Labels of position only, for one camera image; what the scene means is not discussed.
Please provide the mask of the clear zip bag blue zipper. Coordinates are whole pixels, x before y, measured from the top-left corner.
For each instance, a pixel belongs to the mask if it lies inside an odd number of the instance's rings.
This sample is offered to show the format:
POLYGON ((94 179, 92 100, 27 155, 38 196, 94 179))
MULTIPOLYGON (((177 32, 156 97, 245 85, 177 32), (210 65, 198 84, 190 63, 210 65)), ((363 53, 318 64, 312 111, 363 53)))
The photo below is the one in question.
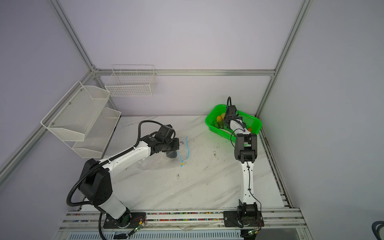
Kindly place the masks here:
POLYGON ((180 147, 175 152, 158 153, 139 160, 136 167, 143 171, 167 170, 182 167, 190 157, 189 138, 180 138, 180 147))

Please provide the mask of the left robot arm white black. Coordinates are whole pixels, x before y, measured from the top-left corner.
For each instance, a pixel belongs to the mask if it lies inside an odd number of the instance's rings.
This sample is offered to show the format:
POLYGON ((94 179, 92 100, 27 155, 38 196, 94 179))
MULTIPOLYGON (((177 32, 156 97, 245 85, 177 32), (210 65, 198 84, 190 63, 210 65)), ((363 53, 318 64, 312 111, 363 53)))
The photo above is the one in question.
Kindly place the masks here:
POLYGON ((113 179, 136 162, 158 153, 177 157, 180 148, 179 138, 155 138, 151 135, 142 137, 131 148, 120 152, 103 162, 88 160, 79 179, 78 190, 101 213, 112 219, 127 223, 132 215, 128 207, 113 192, 113 179))

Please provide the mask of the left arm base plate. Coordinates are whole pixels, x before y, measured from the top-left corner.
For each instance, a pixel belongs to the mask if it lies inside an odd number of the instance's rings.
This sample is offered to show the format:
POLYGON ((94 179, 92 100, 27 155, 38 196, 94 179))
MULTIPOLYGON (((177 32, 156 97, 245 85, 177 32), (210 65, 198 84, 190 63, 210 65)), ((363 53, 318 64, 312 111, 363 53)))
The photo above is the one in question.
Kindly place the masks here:
POLYGON ((109 214, 106 214, 104 229, 134 229, 140 225, 140 222, 145 222, 147 214, 145 212, 124 214, 119 219, 114 219, 109 214))

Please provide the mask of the black round avocado toy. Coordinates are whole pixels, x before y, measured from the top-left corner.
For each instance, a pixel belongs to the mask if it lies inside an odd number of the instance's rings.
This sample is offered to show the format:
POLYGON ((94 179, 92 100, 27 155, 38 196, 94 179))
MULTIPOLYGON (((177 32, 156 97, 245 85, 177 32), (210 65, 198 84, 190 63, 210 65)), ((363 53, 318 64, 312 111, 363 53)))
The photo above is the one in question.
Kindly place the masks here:
POLYGON ((178 156, 177 151, 166 152, 166 157, 169 159, 175 159, 178 156))

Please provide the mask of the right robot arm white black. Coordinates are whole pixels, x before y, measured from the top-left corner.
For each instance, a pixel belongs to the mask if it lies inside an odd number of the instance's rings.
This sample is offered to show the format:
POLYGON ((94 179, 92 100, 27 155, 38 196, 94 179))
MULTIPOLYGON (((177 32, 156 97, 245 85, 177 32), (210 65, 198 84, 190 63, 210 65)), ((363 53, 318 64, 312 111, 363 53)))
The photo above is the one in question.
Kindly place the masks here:
POLYGON ((244 221, 258 221, 260 219, 261 202, 254 195, 253 170, 258 156, 257 134, 251 133, 243 118, 236 112, 227 112, 224 125, 232 131, 230 138, 235 138, 233 143, 234 156, 242 168, 242 198, 237 206, 237 224, 244 226, 244 221))

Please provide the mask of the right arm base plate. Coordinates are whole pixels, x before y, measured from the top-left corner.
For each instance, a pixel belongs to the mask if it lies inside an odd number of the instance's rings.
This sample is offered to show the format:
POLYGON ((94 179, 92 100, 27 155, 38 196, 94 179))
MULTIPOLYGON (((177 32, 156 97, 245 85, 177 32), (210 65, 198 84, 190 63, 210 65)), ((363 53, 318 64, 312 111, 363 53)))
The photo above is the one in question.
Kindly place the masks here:
POLYGON ((241 217, 236 211, 224 211, 223 215, 225 227, 241 228, 241 224, 243 228, 265 226, 264 219, 260 211, 258 211, 257 214, 245 215, 241 217))

